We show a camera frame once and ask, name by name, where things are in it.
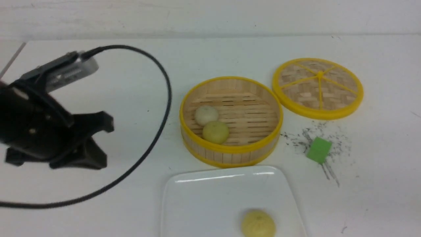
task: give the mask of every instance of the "white table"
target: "white table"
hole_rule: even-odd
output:
[[[421,37],[314,36],[282,38],[71,40],[29,42],[5,75],[11,82],[72,50],[128,44],[155,55],[173,84],[173,107],[162,137],[125,181],[92,200],[53,210],[0,212],[4,236],[159,236],[163,187],[169,177],[213,169],[184,148],[181,99],[195,84],[238,75],[271,84],[274,70],[299,57],[337,62],[361,80],[365,97],[351,116],[320,124],[284,110],[283,136],[262,164],[280,168],[295,195],[310,237],[421,234]],[[122,50],[96,57],[100,70],[53,93],[73,113],[105,110],[114,133],[95,140],[109,156],[101,171],[50,170],[45,164],[0,165],[1,200],[53,202],[96,190],[121,175],[158,129],[166,89],[146,58]],[[302,130],[334,142],[328,158],[338,182],[307,159]],[[3,156],[5,147],[0,149]]]
[[[18,50],[21,46],[23,47],[23,43],[19,41],[0,41],[0,79],[6,72],[6,67],[11,59],[16,53],[19,53]]]

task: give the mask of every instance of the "yellow rim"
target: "yellow rim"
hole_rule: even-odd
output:
[[[243,166],[252,166],[252,165],[255,165],[257,163],[262,162],[264,159],[266,159],[273,152],[273,150],[276,148],[276,145],[277,145],[277,141],[276,141],[276,143],[273,146],[273,148],[271,148],[266,154],[262,155],[259,159],[255,159],[255,160],[253,160],[251,162],[242,163],[242,164],[224,164],[224,163],[219,163],[219,162],[216,162],[216,161],[211,161],[211,160],[208,160],[208,159],[203,158],[202,156],[200,156],[198,153],[196,153],[193,149],[191,149],[189,147],[189,145],[186,143],[186,141],[184,140],[184,138],[183,138],[183,143],[184,143],[184,146],[187,148],[187,150],[194,157],[196,157],[198,160],[200,160],[203,163],[206,163],[208,165],[212,165],[212,166],[215,166],[215,167],[218,167],[218,168],[236,168],[236,167],[243,167]]]
[[[197,88],[199,88],[200,86],[202,86],[203,84],[209,83],[211,81],[216,81],[216,80],[224,80],[224,79],[238,79],[238,80],[245,80],[245,81],[249,81],[251,83],[257,84],[261,87],[263,87],[265,90],[267,90],[275,99],[277,102],[277,105],[279,107],[279,111],[280,111],[280,118],[279,118],[279,122],[278,125],[276,126],[275,130],[269,134],[267,137],[263,138],[262,140],[249,144],[249,145],[241,145],[241,146],[228,146],[228,145],[218,145],[218,144],[214,144],[211,142],[208,142],[204,139],[202,139],[201,137],[197,136],[196,134],[194,134],[194,132],[192,132],[189,127],[187,126],[186,122],[184,121],[184,117],[183,117],[183,106],[184,103],[186,102],[186,99],[189,97],[189,95],[196,90]],[[181,127],[182,129],[187,133],[187,135],[194,141],[196,142],[198,145],[206,148],[206,149],[210,149],[213,151],[217,151],[217,152],[222,152],[222,153],[245,153],[245,152],[250,152],[250,151],[254,151],[254,150],[258,150],[262,147],[264,147],[265,145],[267,145],[269,142],[271,142],[276,136],[277,134],[279,134],[280,130],[281,130],[281,126],[282,126],[282,120],[283,120],[283,113],[282,113],[282,106],[279,102],[278,97],[275,95],[275,93],[272,92],[271,89],[269,89],[267,86],[248,79],[248,78],[244,78],[244,77],[236,77],[236,76],[224,76],[224,77],[217,77],[217,78],[213,78],[213,79],[209,79],[207,81],[204,81],[198,85],[196,85],[195,87],[193,87],[184,97],[183,101],[181,102],[181,106],[180,106],[180,111],[179,111],[179,115],[180,115],[180,123],[181,123]]]
[[[300,104],[294,102],[293,100],[291,100],[288,96],[286,96],[282,92],[282,89],[279,86],[279,81],[278,81],[279,80],[279,76],[280,76],[282,70],[284,70],[287,66],[289,66],[291,64],[294,64],[294,63],[298,63],[300,61],[304,61],[304,60],[312,60],[312,61],[325,62],[325,63],[328,63],[328,64],[332,64],[334,67],[341,68],[342,70],[344,70],[345,72],[347,72],[352,77],[352,79],[355,81],[355,84],[357,85],[357,88],[358,88],[358,91],[357,92],[352,91],[351,89],[346,88],[346,87],[344,87],[344,86],[342,86],[340,84],[337,84],[336,82],[331,81],[328,78],[324,78],[323,77],[323,80],[327,80],[327,81],[329,81],[331,83],[336,84],[337,86],[343,87],[343,89],[348,90],[348,91],[356,94],[357,95],[357,98],[350,105],[348,105],[348,106],[346,106],[346,107],[344,107],[342,109],[337,109],[337,110],[317,110],[317,109],[312,109],[312,108],[308,108],[308,107],[305,107],[303,105],[300,105]],[[315,76],[317,75],[317,73],[316,72],[313,72],[311,69],[306,68],[306,67],[303,67],[303,68],[305,68],[308,71],[314,73]],[[324,60],[324,59],[316,59],[316,58],[300,58],[300,59],[294,59],[294,60],[291,60],[291,61],[288,61],[288,62],[282,64],[276,70],[275,74],[273,75],[272,87],[273,87],[273,90],[275,91],[275,94],[278,96],[278,98],[279,98],[279,100],[280,100],[280,102],[281,102],[281,104],[283,106],[285,106],[287,109],[291,110],[292,112],[294,112],[296,114],[299,114],[299,115],[302,115],[302,116],[305,116],[305,117],[308,117],[308,118],[312,118],[312,119],[333,120],[333,119],[340,119],[340,118],[346,117],[346,116],[352,114],[354,111],[356,111],[358,109],[358,106],[361,104],[362,98],[364,97],[364,90],[362,88],[361,82],[358,80],[358,78],[350,70],[346,69],[345,67],[343,67],[343,66],[341,66],[341,65],[339,65],[337,63],[334,63],[334,62],[331,62],[331,61],[328,61],[328,60]]]

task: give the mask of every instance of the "green sponge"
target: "green sponge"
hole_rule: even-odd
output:
[[[310,150],[307,153],[307,157],[319,164],[323,164],[326,161],[326,157],[329,154],[331,146],[331,142],[326,141],[320,137],[316,137],[316,139],[314,139],[312,145],[310,146]]]

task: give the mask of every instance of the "square plate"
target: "square plate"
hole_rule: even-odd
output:
[[[161,237],[244,237],[241,221],[261,209],[276,223],[276,237],[306,237],[284,174],[269,166],[193,172],[165,187]]]

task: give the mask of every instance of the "black cable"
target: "black cable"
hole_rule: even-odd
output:
[[[52,203],[0,202],[0,207],[21,208],[21,209],[49,209],[49,208],[65,207],[65,206],[77,204],[77,203],[80,203],[80,202],[84,202],[84,201],[92,199],[92,198],[94,198],[94,197],[96,197],[100,194],[103,194],[104,192],[110,190],[111,188],[116,186],[118,183],[123,181],[125,178],[127,178],[127,176],[129,176],[145,160],[145,158],[152,151],[153,147],[155,146],[159,137],[161,136],[161,133],[164,129],[164,126],[167,122],[168,115],[170,113],[171,101],[172,101],[172,91],[171,91],[170,79],[169,79],[169,77],[167,75],[167,72],[165,71],[164,67],[161,65],[161,63],[156,58],[154,58],[152,55],[150,55],[149,53],[147,53],[147,52],[145,52],[141,49],[131,47],[131,46],[127,46],[127,45],[109,45],[109,46],[94,48],[94,49],[91,49],[91,50],[83,53],[81,55],[81,57],[84,58],[84,59],[89,59],[89,58],[93,57],[94,55],[99,54],[102,51],[109,50],[109,49],[127,49],[127,50],[138,52],[138,53],[148,57],[149,59],[151,59],[158,66],[158,68],[161,70],[162,74],[164,75],[165,81],[167,83],[167,89],[168,89],[167,108],[165,109],[164,119],[161,122],[161,125],[158,129],[158,132],[156,133],[155,138],[153,139],[152,143],[149,145],[148,149],[140,157],[140,159],[138,161],[136,161],[136,163],[132,167],[130,167],[130,169],[128,169],[124,174],[122,174],[116,180],[114,180],[110,184],[102,187],[101,189],[98,189],[97,191],[92,192],[90,194],[87,194],[85,196],[78,197],[78,198],[71,199],[71,200],[67,200],[67,201],[52,202]]]

